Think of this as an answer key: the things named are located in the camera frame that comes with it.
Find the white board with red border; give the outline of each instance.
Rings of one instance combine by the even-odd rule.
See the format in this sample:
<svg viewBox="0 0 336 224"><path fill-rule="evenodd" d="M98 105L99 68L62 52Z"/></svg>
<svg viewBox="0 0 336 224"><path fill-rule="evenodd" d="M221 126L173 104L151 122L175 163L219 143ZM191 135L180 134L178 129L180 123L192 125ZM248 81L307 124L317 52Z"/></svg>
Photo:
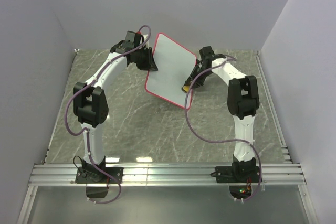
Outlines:
<svg viewBox="0 0 336 224"><path fill-rule="evenodd" d="M159 70L148 72L146 91L184 108L186 93L181 88L192 72L197 57L163 33L157 35L153 56ZM188 98L188 109L191 102L192 93Z"/></svg>

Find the gray marble surface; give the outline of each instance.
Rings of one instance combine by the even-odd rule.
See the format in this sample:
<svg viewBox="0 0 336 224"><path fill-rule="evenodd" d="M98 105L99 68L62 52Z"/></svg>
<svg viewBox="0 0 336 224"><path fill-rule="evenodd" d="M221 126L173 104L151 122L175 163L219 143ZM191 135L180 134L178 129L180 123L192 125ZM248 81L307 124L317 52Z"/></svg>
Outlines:
<svg viewBox="0 0 336 224"><path fill-rule="evenodd" d="M236 68L258 79L260 108L254 127L254 139L262 162L281 163L284 157L271 115L270 106L251 50L217 50L237 58ZM83 156L83 137L71 136L64 126L64 112L77 81L90 78L105 61L108 50L80 50L74 59L47 163L71 163L75 155ZM106 156L120 157L121 162L135 162L137 157L151 157L153 162L231 162L234 143L208 144L189 130L183 109L147 93L145 71L131 64L108 90L105 90L109 116L104 123L103 145ZM196 90L189 115L200 135L219 141L234 137L234 122L227 105L227 85L215 74ZM81 129L77 118L68 115L74 131Z"/></svg>

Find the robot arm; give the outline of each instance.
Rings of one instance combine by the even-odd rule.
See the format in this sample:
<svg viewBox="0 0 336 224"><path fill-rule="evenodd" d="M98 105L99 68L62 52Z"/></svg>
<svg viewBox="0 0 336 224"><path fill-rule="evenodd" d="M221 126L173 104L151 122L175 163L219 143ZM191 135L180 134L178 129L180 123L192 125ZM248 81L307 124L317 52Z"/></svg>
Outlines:
<svg viewBox="0 0 336 224"><path fill-rule="evenodd" d="M140 45L140 41L145 41L145 37L140 33L128 31L125 40L122 40L110 50L110 53L104 62L104 64L97 70L97 72L85 83L77 82L74 87L74 93L84 88L87 83L91 83L93 80L96 82L87 90L79 94L73 101L74 114L78 117L78 121L81 123L82 128L89 129L89 140L91 157L98 167L104 165L105 155L102 146L102 123L106 120L109 113L109 108L104 93L104 89L110 86L117 76L125 69L130 63L136 63L140 70L152 70L157 71L158 68L154 62L152 48L147 45L134 51L131 54L116 59L111 64L109 62L132 49ZM85 154L83 158L82 166L87 170L90 169L90 158L88 153L86 131L84 135Z"/></svg>
<svg viewBox="0 0 336 224"><path fill-rule="evenodd" d="M190 77L184 83L182 90L187 92L194 78L205 69L212 71L201 75L193 88L204 84L205 78L212 72L217 74L228 85L227 106L234 118L235 139L246 140L254 145L253 124L256 111L259 108L258 85L255 76L246 76L227 61L222 54L216 55L211 47L200 50L201 60L197 61ZM255 154L252 147L243 142L236 142L233 154L232 174L237 182L246 181L252 174L257 174Z"/></svg>

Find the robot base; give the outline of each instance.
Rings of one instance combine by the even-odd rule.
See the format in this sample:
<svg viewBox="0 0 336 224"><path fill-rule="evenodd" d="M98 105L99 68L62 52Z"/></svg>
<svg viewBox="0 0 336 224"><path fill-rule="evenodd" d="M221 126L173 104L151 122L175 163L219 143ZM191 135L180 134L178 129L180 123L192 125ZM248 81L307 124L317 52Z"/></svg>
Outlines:
<svg viewBox="0 0 336 224"><path fill-rule="evenodd" d="M98 165L104 172L110 174L120 183L122 182L123 167L106 167L105 159ZM88 198L104 198L109 190L108 184L116 184L113 179L102 174L94 168L93 165L82 161L82 167L79 167L76 174L76 184L107 184L104 187L87 186L86 195Z"/></svg>
<svg viewBox="0 0 336 224"><path fill-rule="evenodd" d="M234 173L231 166L217 166L215 172L211 174L216 177L216 182L221 184L229 183L246 183L244 186L229 186L230 194L237 199L246 199L252 195L251 183L258 183L260 178L260 169L255 166L249 172L242 172L239 174Z"/></svg>

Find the white wall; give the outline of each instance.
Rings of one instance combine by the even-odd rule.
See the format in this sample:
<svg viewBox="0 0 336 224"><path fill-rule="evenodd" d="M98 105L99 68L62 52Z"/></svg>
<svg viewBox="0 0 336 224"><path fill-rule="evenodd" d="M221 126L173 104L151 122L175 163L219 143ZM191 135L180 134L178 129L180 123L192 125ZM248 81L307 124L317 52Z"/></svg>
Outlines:
<svg viewBox="0 0 336 224"><path fill-rule="evenodd" d="M336 0L289 0L261 50L290 154L321 223L335 223Z"/></svg>
<svg viewBox="0 0 336 224"><path fill-rule="evenodd" d="M16 223L48 147L73 50L47 0L0 0L0 223Z"/></svg>
<svg viewBox="0 0 336 224"><path fill-rule="evenodd" d="M188 47L261 49L287 0L50 0L76 48L111 48L142 24Z"/></svg>

